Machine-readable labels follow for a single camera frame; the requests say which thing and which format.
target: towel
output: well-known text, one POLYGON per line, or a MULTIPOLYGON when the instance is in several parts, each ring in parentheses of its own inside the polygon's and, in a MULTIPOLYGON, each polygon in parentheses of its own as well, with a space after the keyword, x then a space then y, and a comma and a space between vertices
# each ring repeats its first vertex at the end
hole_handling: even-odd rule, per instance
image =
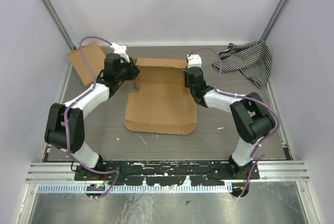
MULTIPOLYGON (((221 53, 222 72, 239 71, 246 79, 250 79, 258 88, 264 87, 269 79, 272 56, 264 41, 252 41, 237 46, 230 43, 229 48, 221 53)), ((219 70, 219 62, 212 66, 219 70)))

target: black metal plate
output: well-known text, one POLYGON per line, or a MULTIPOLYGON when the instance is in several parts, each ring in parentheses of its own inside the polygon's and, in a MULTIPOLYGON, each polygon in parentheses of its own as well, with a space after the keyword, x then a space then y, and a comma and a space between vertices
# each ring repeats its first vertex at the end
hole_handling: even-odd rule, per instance
MULTIPOLYGON (((120 170, 120 176, 115 185, 142 185, 144 178, 148 185, 161 186, 182 185, 189 175, 192 186, 224 185, 223 180, 235 179, 228 172, 227 161, 106 161, 106 170, 120 170)), ((109 184, 116 174, 109 174, 106 179, 109 184)), ((251 179, 259 179, 257 167, 254 168, 251 179)), ((94 181, 96 178, 75 175, 75 181, 94 181)))

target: white wall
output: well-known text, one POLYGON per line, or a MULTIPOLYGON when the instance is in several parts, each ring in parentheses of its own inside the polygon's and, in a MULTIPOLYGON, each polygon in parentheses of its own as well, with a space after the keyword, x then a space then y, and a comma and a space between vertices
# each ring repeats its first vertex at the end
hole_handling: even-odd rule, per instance
POLYGON ((333 0, 290 0, 268 38, 289 144, 305 161, 326 223, 334 223, 333 18, 333 0))
POLYGON ((279 0, 51 1, 75 43, 226 44, 258 39, 279 0))
POLYGON ((40 0, 0 0, 0 219, 13 223, 69 48, 40 0))

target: cardboard sheet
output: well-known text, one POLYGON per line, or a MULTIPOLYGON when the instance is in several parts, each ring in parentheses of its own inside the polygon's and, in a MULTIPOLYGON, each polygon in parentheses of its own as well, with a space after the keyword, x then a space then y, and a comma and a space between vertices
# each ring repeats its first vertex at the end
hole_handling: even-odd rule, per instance
POLYGON ((190 134, 197 126, 197 104, 184 87, 185 60, 138 58, 139 92, 128 97, 124 125, 136 132, 190 134))
MULTIPOLYGON (((96 42, 85 45, 82 47, 83 54, 85 55, 90 67, 92 68, 95 77, 98 76, 100 71, 104 69, 105 54, 96 42)), ((86 66, 79 50, 70 52, 68 55, 74 69, 77 71, 80 79, 85 86, 93 83, 93 77, 86 66)))

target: gray floor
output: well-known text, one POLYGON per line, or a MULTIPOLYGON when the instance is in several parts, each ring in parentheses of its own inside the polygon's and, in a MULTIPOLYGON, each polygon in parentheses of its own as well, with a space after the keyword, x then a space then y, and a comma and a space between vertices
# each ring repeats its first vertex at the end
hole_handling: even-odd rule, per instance
POLYGON ((229 193, 37 194, 29 224, 303 224, 295 182, 254 182, 239 200, 229 193))
MULTIPOLYGON (((128 48, 128 54, 131 57, 185 58, 186 54, 197 48, 198 46, 132 46, 128 48)), ((221 46, 213 48, 217 51, 225 49, 221 46)), ((216 57, 208 50, 201 50, 199 54, 207 84, 213 86, 218 71, 212 68, 211 63, 216 57)), ((264 102, 269 103, 267 91, 258 89, 238 72, 223 74, 218 87, 227 92, 241 94, 255 91, 264 102)), ((84 90, 84 85, 73 69, 64 101, 73 99, 84 90)), ((217 109, 199 107, 197 128, 186 136, 129 131, 123 125, 123 120, 128 93, 134 90, 133 84, 123 84, 109 101, 99 105, 85 119, 86 142, 104 159, 228 159, 234 151, 238 134, 232 116, 217 109)), ((266 155, 266 159, 285 158, 278 134, 264 142, 256 156, 262 154, 266 155)), ((63 152, 51 149, 49 160, 65 159, 63 152)))

